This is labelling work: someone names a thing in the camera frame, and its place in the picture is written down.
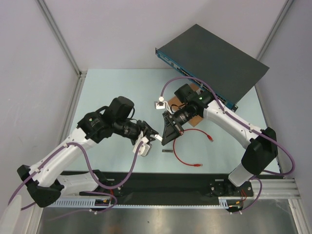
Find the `silver SFP module black end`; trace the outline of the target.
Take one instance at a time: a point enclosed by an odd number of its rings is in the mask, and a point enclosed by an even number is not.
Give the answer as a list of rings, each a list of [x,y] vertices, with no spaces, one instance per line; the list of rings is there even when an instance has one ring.
[[[162,137],[160,135],[154,135],[154,138],[159,140],[159,141],[162,141]]]

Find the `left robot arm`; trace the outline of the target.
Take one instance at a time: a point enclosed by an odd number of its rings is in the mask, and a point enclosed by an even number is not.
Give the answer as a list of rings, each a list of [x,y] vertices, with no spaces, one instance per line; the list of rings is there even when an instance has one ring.
[[[131,141],[135,157],[148,155],[151,142],[161,137],[147,122],[133,122],[130,113],[134,110],[131,100],[116,97],[109,106],[87,113],[72,133],[45,158],[32,166],[21,165],[18,175],[34,203],[44,208],[63,195],[79,192],[102,195],[107,190],[122,187],[134,167],[120,183],[113,185],[101,171],[92,170],[86,151],[116,134]],[[62,175],[80,155],[84,155],[89,171],[80,175]]]

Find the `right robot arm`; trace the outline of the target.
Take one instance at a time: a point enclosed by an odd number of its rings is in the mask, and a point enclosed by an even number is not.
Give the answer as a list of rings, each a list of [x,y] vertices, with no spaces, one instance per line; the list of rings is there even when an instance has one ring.
[[[262,173],[277,157],[276,132],[250,124],[223,105],[210,91],[196,92],[188,84],[175,91],[182,107],[175,112],[166,110],[162,145],[184,134],[183,125],[196,116],[207,119],[234,137],[245,149],[241,163],[229,174],[224,184],[225,192],[235,196],[242,190],[242,184]]]

